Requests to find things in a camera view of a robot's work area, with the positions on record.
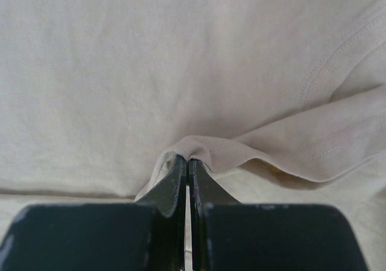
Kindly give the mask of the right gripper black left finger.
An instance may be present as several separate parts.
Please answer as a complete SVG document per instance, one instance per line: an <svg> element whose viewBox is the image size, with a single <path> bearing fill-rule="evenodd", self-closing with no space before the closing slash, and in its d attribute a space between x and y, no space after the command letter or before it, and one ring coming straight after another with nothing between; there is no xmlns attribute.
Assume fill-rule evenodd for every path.
<svg viewBox="0 0 386 271"><path fill-rule="evenodd" d="M1 244L2 270L183 270L186 161L134 203L29 205Z"/></svg>

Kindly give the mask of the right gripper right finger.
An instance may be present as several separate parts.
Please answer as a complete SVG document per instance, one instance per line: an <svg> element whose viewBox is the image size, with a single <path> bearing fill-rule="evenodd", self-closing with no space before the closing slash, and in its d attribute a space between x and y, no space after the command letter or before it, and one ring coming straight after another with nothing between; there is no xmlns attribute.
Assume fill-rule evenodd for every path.
<svg viewBox="0 0 386 271"><path fill-rule="evenodd" d="M347 218L316 204L243 204L188 163L194 270L367 270Z"/></svg>

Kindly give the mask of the beige t shirt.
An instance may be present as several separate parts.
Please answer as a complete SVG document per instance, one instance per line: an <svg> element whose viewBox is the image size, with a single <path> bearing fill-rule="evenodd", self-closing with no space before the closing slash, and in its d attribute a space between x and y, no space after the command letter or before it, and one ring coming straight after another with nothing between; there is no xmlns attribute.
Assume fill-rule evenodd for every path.
<svg viewBox="0 0 386 271"><path fill-rule="evenodd" d="M385 0L1 0L1 233L129 202L175 155L246 203L323 203L385 269Z"/></svg>

